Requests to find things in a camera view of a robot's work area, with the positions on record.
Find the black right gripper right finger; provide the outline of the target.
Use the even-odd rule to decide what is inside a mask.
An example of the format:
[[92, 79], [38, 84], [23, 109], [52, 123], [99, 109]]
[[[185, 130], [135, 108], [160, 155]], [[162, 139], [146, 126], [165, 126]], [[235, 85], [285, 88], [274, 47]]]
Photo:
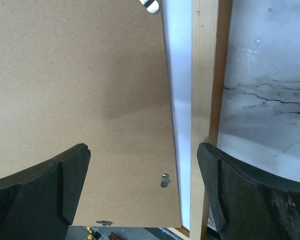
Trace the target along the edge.
[[300, 240], [300, 182], [201, 143], [197, 160], [222, 240]]

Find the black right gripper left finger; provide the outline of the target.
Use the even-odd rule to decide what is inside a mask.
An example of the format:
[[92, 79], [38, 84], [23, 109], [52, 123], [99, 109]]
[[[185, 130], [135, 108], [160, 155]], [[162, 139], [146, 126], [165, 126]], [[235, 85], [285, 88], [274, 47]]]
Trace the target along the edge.
[[91, 152], [84, 143], [0, 179], [0, 240], [64, 240]]

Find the brown frame backing board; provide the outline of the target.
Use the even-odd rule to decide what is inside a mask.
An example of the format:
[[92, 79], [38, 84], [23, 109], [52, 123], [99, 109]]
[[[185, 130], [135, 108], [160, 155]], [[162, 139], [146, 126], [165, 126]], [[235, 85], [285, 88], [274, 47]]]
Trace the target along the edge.
[[77, 226], [181, 226], [162, 12], [0, 0], [0, 178], [84, 143]]

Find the brown wooden picture frame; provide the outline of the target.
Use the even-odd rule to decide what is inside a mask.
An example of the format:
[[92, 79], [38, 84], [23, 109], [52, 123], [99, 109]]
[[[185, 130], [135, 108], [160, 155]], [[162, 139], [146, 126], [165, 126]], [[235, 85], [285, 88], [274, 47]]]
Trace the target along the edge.
[[209, 198], [200, 172], [200, 143], [217, 145], [232, 14], [231, 0], [191, 3], [191, 134], [189, 230], [173, 228], [183, 240], [207, 236]]

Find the flower field photo print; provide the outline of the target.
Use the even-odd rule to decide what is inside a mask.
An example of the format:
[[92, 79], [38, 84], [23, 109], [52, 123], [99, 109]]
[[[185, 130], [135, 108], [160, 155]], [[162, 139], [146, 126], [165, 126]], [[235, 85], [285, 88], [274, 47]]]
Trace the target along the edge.
[[162, 19], [180, 197], [181, 225], [190, 228], [192, 2], [162, 1]]

